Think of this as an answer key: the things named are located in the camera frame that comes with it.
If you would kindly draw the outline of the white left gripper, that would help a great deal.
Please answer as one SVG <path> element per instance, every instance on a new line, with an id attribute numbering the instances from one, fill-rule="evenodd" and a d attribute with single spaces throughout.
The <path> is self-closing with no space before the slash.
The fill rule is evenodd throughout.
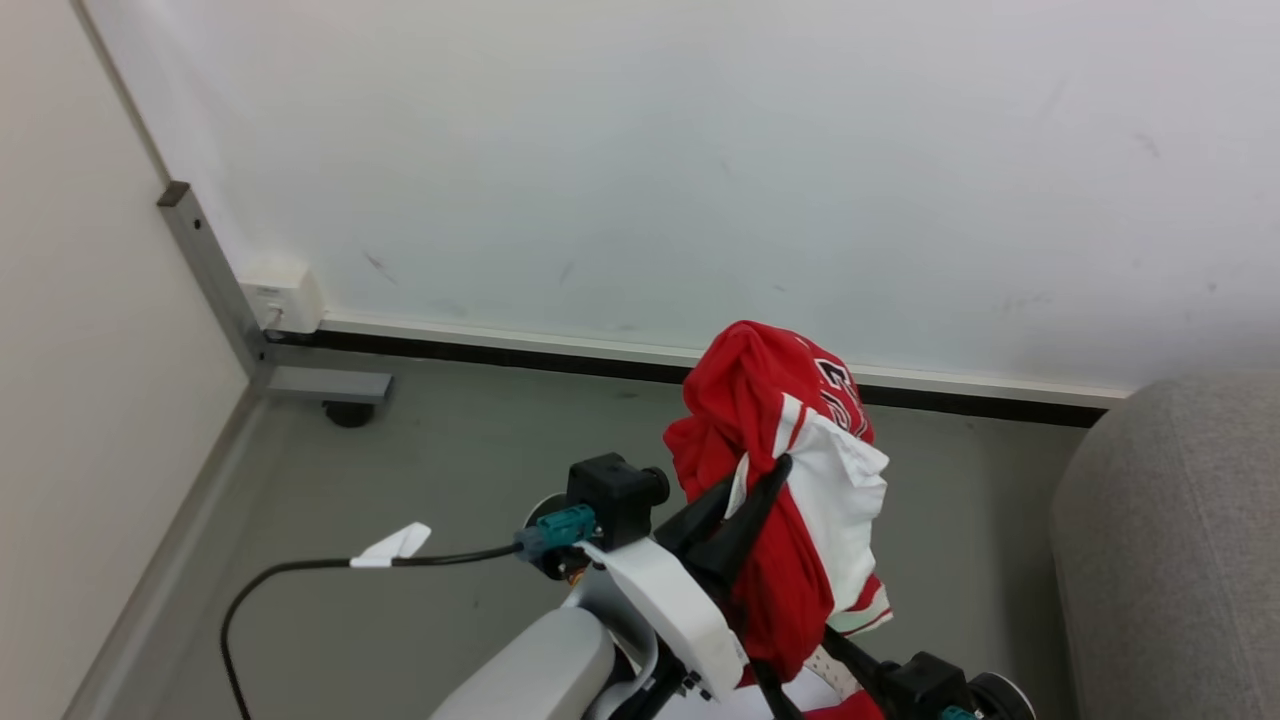
<path id="1" fill-rule="evenodd" d="M 732 478 L 722 479 L 658 527 L 655 541 L 641 538 L 612 551 L 579 543 L 591 561 L 604 566 L 605 579 L 621 592 L 623 606 L 639 615 L 641 633 L 662 641 L 685 673 L 698 676 L 699 691 L 717 703 L 739 688 L 748 656 L 716 601 L 732 596 L 791 468 L 788 455 L 776 459 L 774 468 L 726 520 Z M 700 561 L 700 583 L 708 593 L 678 559 Z M 881 691 L 883 664 L 846 635 L 826 628 L 822 648 L 864 691 Z"/>

